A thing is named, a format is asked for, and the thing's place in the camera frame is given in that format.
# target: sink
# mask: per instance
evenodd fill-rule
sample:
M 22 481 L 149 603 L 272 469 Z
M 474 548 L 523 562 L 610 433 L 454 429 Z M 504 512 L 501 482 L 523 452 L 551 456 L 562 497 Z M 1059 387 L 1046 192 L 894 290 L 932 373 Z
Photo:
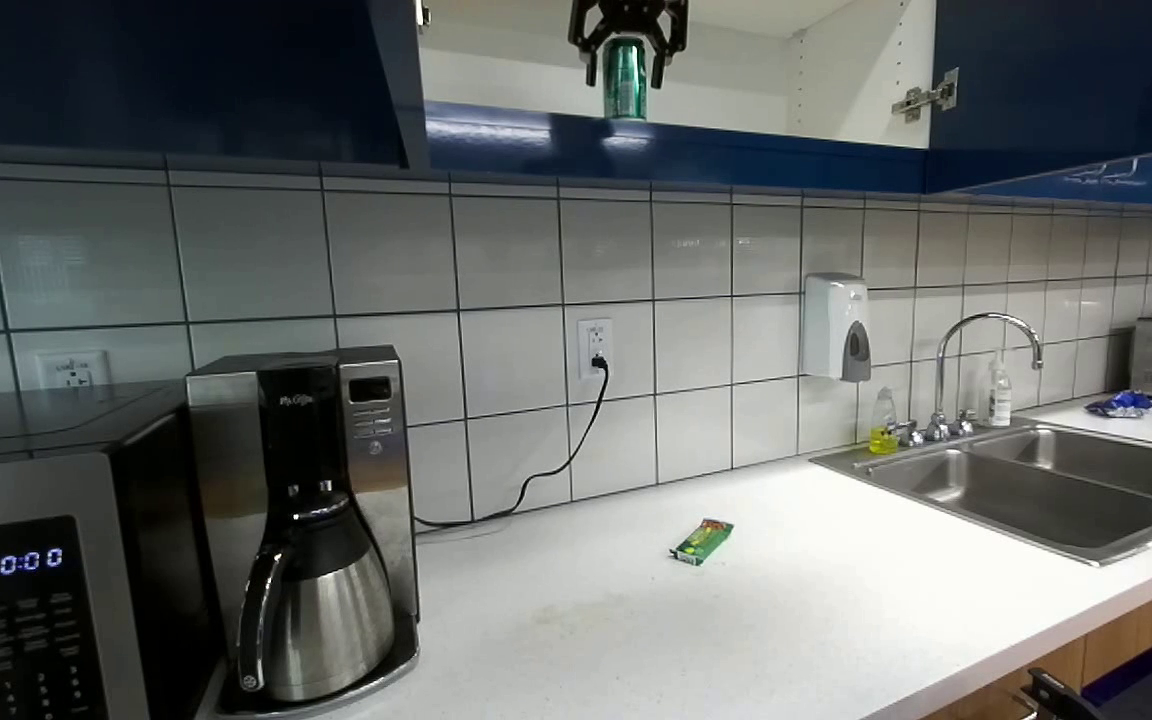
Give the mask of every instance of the sink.
M 1087 477 L 1114 489 L 1152 497 L 1152 447 L 1142 447 L 1142 443 L 1032 429 L 1019 435 L 983 435 L 977 438 L 973 452 L 1032 465 L 1032 469 L 1071 472 L 1071 477 Z
M 817 465 L 1092 562 L 1152 538 L 1152 447 L 1135 443 L 1025 422 Z

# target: wooden cabinet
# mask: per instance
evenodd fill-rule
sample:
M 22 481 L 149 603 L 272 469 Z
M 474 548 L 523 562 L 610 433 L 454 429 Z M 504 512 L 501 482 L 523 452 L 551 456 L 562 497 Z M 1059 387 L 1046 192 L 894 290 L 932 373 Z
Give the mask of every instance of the wooden cabinet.
M 1050 669 L 1071 686 L 1087 686 L 1102 676 L 1125 669 L 1129 660 L 1152 647 L 1152 599 L 1102 622 L 1096 633 L 1032 660 L 1028 669 Z M 1025 669 L 1009 671 L 1003 679 L 932 711 L 932 720 L 1018 720 L 1025 714 L 1018 705 L 1018 686 L 1025 686 Z

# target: microwave control panel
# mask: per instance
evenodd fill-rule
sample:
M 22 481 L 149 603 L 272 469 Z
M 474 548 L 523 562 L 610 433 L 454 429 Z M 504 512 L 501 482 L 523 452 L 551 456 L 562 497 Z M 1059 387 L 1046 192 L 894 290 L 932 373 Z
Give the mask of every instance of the microwave control panel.
M 105 720 L 71 521 L 0 526 L 0 720 Z

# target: black coffee maker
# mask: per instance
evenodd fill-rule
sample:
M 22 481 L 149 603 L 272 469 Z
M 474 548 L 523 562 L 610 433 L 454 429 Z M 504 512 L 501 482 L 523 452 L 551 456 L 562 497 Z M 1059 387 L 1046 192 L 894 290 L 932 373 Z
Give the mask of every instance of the black coffee maker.
M 187 377 L 237 711 L 380 686 L 415 660 L 404 377 L 391 347 Z

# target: soap dispenser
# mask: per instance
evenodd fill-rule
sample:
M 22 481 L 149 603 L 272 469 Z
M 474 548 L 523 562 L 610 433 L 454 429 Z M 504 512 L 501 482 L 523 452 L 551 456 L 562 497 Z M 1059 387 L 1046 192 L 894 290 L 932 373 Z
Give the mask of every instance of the soap dispenser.
M 873 377 L 870 286 L 858 274 L 807 274 L 803 373 L 849 385 Z

